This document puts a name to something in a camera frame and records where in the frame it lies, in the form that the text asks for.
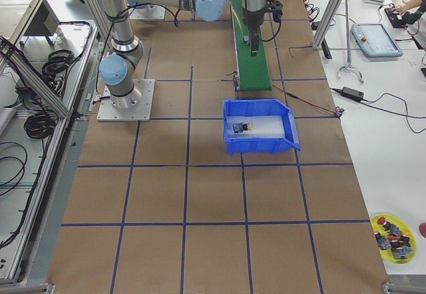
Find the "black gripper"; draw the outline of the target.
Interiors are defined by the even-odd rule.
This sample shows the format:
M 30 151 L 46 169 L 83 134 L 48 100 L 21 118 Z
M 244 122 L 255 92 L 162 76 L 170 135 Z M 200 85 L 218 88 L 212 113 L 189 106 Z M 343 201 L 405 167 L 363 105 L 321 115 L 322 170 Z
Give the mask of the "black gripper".
M 258 52 L 258 29 L 264 22 L 264 13 L 265 11 L 263 9 L 254 12 L 243 9 L 243 22 L 247 29 L 250 29 L 249 38 L 251 57 L 255 57 Z

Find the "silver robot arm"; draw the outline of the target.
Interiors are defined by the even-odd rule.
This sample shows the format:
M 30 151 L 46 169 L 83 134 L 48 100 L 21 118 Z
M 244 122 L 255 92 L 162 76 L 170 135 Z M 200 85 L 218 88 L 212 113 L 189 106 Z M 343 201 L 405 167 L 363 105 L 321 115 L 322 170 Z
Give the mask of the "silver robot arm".
M 142 3 L 140 1 L 135 2 L 135 1 L 128 0 L 128 6 L 131 9 L 144 9 L 149 6 L 149 3 Z
M 143 54 L 142 42 L 132 32 L 128 1 L 176 7 L 197 14 L 204 21 L 218 20 L 227 0 L 101 0 L 110 21 L 115 53 L 100 63 L 100 74 L 110 92 L 112 106 L 118 111 L 130 110 L 142 100 L 132 75 Z M 267 11 L 266 0 L 244 0 L 244 24 L 248 28 L 250 54 L 255 57 L 260 47 L 260 26 Z

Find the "person hand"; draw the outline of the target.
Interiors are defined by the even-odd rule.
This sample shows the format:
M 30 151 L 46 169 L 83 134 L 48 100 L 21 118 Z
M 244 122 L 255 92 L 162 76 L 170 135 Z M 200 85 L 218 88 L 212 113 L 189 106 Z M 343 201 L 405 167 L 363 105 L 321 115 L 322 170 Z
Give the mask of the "person hand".
M 418 7 L 416 0 L 403 1 L 402 6 L 398 6 L 397 10 L 399 14 L 404 14 L 412 8 Z

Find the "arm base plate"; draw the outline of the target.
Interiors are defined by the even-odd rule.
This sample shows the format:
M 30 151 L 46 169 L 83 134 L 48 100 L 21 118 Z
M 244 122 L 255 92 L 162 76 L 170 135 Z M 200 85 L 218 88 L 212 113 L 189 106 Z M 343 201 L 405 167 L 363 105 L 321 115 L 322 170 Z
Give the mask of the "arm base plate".
M 133 91 L 124 97 L 111 96 L 107 87 L 97 114 L 100 122 L 130 122 L 150 120 L 152 99 L 154 95 L 154 79 L 134 79 Z
M 165 9 L 158 5 L 149 5 L 144 9 L 133 9 L 130 14 L 132 20 L 163 21 Z

